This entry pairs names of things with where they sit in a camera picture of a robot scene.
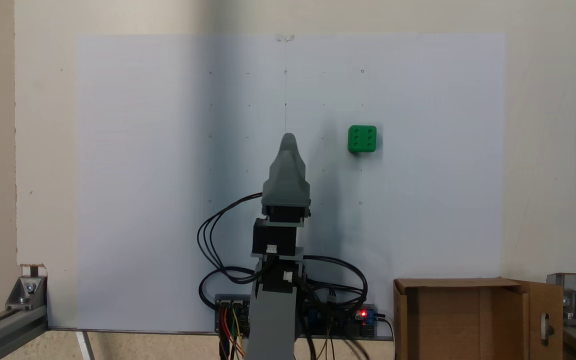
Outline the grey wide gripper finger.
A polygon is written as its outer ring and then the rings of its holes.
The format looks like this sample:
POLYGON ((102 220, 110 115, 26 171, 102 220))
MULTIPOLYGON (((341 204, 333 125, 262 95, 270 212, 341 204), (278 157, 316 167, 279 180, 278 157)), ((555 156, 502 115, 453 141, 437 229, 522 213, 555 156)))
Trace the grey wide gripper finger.
POLYGON ((310 184, 306 180, 306 164, 302 159, 297 139, 285 133, 278 153, 269 167, 269 178, 263 183, 264 207, 309 207, 310 184))

